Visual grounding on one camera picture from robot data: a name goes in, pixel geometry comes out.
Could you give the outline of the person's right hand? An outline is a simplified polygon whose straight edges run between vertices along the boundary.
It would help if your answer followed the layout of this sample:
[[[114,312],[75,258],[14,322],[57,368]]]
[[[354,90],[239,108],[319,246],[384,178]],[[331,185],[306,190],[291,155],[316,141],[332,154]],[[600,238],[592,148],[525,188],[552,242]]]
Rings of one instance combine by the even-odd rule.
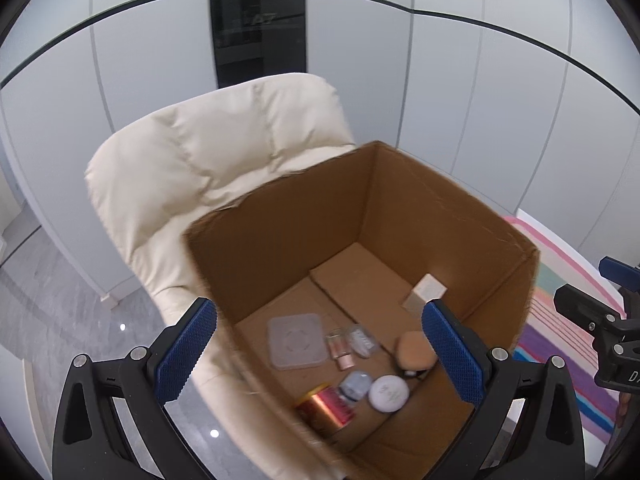
[[[616,427],[620,428],[623,426],[625,418],[629,411],[629,405],[632,399],[632,394],[628,392],[621,392],[618,396],[618,405],[616,408]]]

